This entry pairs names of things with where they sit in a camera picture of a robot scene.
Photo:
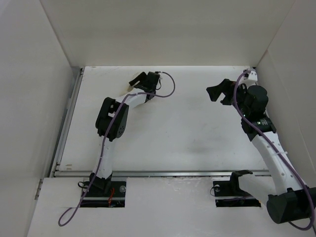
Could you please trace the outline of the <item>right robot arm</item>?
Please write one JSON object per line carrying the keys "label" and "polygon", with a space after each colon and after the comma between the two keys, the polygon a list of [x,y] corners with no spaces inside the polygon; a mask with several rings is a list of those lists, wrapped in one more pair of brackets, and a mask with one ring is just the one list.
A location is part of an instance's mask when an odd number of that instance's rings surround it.
{"label": "right robot arm", "polygon": [[229,182],[233,195],[250,194],[267,208],[270,218],[277,224],[292,224],[307,218],[314,221],[316,190],[299,177],[280,145],[276,128],[265,112],[269,101],[266,89],[244,83],[237,85],[224,79],[206,91],[212,102],[224,94],[221,104],[238,107],[241,127],[261,155],[274,182],[272,186],[263,183],[249,170],[235,171]]}

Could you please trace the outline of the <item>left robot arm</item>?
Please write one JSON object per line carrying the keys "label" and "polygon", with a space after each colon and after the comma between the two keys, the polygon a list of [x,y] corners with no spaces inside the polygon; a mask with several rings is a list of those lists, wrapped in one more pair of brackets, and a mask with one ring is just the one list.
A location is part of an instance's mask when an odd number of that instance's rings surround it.
{"label": "left robot arm", "polygon": [[105,195],[111,189],[112,153],[117,139],[125,132],[128,112],[154,98],[158,84],[159,72],[142,72],[129,82],[132,90],[126,95],[104,99],[95,123],[101,148],[96,166],[89,177],[91,190]]}

